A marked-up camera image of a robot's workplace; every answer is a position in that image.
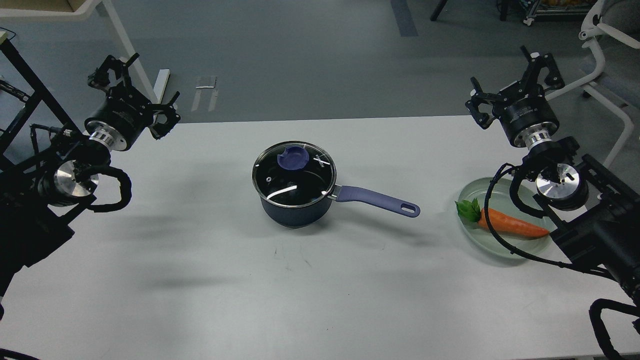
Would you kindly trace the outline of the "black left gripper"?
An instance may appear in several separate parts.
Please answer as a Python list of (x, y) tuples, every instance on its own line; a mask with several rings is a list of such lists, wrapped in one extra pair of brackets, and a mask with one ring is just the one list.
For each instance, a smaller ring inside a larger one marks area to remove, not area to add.
[[(130, 150), (146, 128), (158, 141), (167, 136), (182, 119), (175, 107), (180, 91), (176, 91), (166, 104), (153, 104), (134, 87), (130, 67), (139, 57), (139, 53), (134, 53), (122, 61), (114, 55), (108, 55), (87, 77), (87, 85), (106, 92), (106, 97), (102, 105), (85, 120), (84, 127), (92, 138), (105, 142), (110, 150)], [(110, 72), (115, 76), (116, 85), (111, 85)], [(154, 116), (160, 117), (160, 120), (154, 120)]]

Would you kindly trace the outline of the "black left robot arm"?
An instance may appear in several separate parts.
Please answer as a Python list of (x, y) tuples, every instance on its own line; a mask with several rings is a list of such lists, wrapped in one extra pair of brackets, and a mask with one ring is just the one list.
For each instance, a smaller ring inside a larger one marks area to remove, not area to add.
[(1, 157), (2, 296), (20, 270), (46, 259), (73, 237), (70, 223), (82, 212), (116, 212), (131, 202), (130, 176), (112, 166), (112, 152), (130, 150), (144, 130), (162, 139), (181, 120), (175, 107), (179, 92), (156, 104), (133, 84), (130, 67), (139, 56), (121, 60), (108, 55), (87, 78), (105, 100), (81, 131), (23, 57), (7, 55), (33, 92), (9, 87), (24, 105), (1, 132), (1, 150), (9, 148), (41, 103), (60, 125), (30, 124), (32, 156), (18, 163)]

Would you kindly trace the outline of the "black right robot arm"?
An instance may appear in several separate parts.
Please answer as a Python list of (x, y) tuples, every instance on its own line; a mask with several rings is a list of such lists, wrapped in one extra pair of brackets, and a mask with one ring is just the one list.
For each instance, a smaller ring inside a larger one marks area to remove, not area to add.
[(574, 137), (555, 140), (558, 117), (546, 90), (565, 82), (552, 54), (521, 47), (527, 66), (519, 80), (496, 93), (475, 77), (465, 106), (487, 129), (498, 120), (509, 144), (525, 148), (520, 165), (504, 164), (494, 178), (512, 177), (509, 197), (524, 214), (555, 224), (550, 237), (568, 262), (556, 267), (608, 278), (639, 305), (639, 194), (591, 155), (575, 162)]

